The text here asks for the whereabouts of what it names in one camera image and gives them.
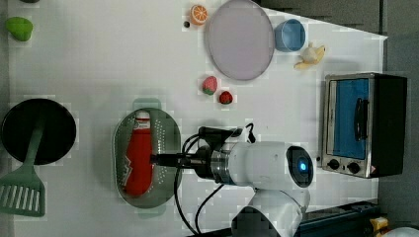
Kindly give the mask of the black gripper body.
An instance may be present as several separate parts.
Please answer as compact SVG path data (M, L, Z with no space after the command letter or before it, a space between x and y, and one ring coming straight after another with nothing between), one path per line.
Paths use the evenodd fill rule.
M193 169L200 178L213 180L214 174L210 167L211 155L212 149L209 146L202 146L195 153L182 152L177 167Z

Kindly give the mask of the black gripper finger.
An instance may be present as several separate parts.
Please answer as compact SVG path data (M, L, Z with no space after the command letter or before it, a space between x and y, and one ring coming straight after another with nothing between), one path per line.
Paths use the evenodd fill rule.
M164 167L178 167L179 159L178 158L160 158L160 157L151 157L150 163L158 166Z
M170 159L180 159L182 158L182 153L176 153L176 154L151 154L150 160L170 160Z

